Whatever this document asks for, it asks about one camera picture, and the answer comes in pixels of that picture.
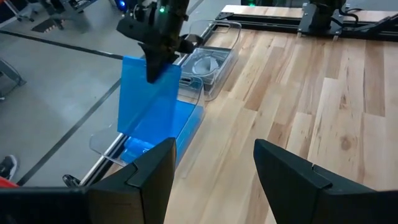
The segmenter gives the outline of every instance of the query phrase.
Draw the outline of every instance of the concrete floor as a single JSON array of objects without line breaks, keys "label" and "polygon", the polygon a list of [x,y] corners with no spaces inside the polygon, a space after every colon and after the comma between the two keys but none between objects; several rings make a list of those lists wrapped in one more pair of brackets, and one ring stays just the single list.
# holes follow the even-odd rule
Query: concrete floor
[{"label": "concrete floor", "polygon": [[[349,2],[353,7],[398,11],[394,0]],[[192,21],[215,18],[226,4],[240,0],[191,1],[190,22],[182,32],[189,32]],[[44,13],[35,23],[15,21],[2,29],[119,55],[142,55],[136,41],[115,30],[120,13],[107,0],[94,3],[84,16],[90,25],[84,33],[71,22],[63,31],[30,31],[46,19]],[[13,181],[25,176],[26,186],[64,186],[63,174],[82,178],[99,158],[88,146],[90,136],[116,121],[121,61],[4,34],[0,57],[27,80],[0,103],[0,156],[15,154],[20,160]],[[104,95],[110,96],[99,102]],[[104,147],[113,138],[104,139]]]}]

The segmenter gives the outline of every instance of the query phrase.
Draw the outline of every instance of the wooden table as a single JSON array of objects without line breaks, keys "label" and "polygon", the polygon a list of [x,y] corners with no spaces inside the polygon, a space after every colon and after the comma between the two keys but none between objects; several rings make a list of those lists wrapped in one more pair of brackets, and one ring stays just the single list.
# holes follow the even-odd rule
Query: wooden table
[{"label": "wooden table", "polygon": [[[275,7],[224,12],[302,15]],[[363,21],[392,14],[358,13]],[[398,188],[397,43],[254,30],[241,41],[176,171],[165,223],[275,223],[252,158],[257,138],[368,187]]]}]

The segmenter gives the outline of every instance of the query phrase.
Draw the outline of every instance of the blue plastic folder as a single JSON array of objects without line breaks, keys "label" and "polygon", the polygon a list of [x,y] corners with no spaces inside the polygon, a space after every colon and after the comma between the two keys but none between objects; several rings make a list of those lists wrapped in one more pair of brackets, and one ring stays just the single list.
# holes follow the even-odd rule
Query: blue plastic folder
[{"label": "blue plastic folder", "polygon": [[146,80],[146,62],[124,57],[118,131],[156,145],[172,135],[181,68],[166,65],[155,83]]},{"label": "blue plastic folder", "polygon": [[175,137],[178,165],[203,119],[204,107],[177,99],[179,66],[168,65],[159,80],[150,84],[145,65],[139,58],[123,60],[118,131],[129,138],[121,160],[131,163],[165,138]]}]

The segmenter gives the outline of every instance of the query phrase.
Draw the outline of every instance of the sneaker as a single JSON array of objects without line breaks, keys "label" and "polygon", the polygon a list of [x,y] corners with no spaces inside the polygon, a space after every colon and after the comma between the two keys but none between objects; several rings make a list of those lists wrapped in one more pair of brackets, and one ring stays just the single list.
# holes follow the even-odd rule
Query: sneaker
[{"label": "sneaker", "polygon": [[17,158],[15,156],[6,156],[0,163],[0,177],[11,180],[17,171],[17,165]]}]

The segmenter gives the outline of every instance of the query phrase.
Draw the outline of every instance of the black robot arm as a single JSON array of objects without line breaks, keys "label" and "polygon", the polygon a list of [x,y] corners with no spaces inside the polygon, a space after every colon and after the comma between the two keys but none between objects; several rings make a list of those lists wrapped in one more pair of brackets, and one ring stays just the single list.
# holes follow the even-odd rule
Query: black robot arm
[{"label": "black robot arm", "polygon": [[190,54],[194,44],[180,36],[184,21],[188,20],[189,0],[158,0],[148,6],[142,4],[128,9],[119,21],[117,30],[139,41],[147,61],[147,81],[158,79],[165,63],[173,63],[175,52]]}]

